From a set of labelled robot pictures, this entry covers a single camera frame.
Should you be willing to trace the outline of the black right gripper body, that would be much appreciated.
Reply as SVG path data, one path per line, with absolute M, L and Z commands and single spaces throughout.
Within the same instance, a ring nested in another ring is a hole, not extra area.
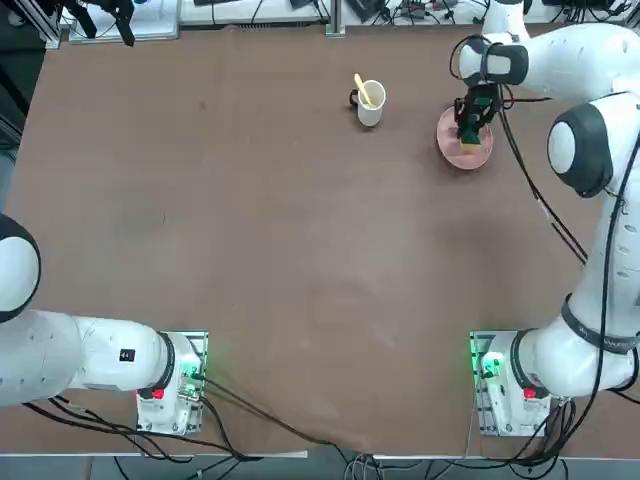
M 500 109 L 499 88 L 495 84 L 473 86 L 465 96 L 465 103 L 469 115 L 492 118 Z

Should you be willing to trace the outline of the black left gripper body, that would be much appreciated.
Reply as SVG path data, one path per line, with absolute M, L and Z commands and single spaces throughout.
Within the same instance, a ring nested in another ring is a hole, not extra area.
M 95 5 L 103 11 L 133 11 L 134 3 L 131 0 L 63 0 L 60 1 L 68 11 L 73 11 L 84 4 Z

